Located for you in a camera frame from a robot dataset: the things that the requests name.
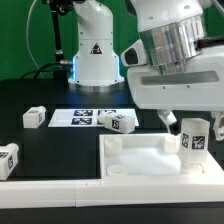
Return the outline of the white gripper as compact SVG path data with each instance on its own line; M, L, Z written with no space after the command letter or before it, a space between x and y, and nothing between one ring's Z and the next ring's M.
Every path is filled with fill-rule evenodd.
M224 47L204 48L186 62L184 73L160 75L152 67L132 67L127 80L135 104L141 109L158 109L169 134L180 133L171 110L216 111L213 131L224 140Z

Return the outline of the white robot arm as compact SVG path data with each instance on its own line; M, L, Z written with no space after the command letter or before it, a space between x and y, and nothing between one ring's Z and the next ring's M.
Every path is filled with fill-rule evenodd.
M209 111L214 134L224 140L224 37L208 38L203 10L217 0L126 0L137 17L139 39L121 55L113 50L113 14L97 0L72 0L79 49L71 88L106 91L123 83L135 104L156 109L167 126L175 110Z

